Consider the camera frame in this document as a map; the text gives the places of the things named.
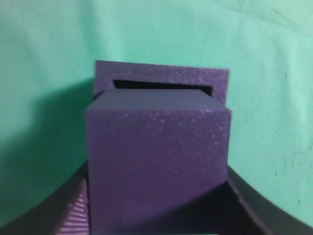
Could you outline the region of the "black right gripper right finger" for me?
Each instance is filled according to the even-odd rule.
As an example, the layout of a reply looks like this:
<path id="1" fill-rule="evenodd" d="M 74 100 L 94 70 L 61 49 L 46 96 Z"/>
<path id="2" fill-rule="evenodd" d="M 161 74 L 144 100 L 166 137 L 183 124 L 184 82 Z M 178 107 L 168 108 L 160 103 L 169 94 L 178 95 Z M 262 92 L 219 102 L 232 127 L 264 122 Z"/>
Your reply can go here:
<path id="1" fill-rule="evenodd" d="M 258 193 L 233 169 L 228 182 L 250 219 L 265 235 L 311 235 L 313 228 L 291 216 Z"/>

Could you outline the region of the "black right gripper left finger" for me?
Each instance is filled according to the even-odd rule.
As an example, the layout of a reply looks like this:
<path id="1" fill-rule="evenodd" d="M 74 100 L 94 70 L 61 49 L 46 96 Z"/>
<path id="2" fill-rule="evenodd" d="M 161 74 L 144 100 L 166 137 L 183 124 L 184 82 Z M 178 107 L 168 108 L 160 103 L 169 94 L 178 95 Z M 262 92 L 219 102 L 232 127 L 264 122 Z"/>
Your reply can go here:
<path id="1" fill-rule="evenodd" d="M 88 174 L 83 163 L 54 193 L 36 207 L 0 229 L 2 235 L 52 235 L 77 199 Z"/>

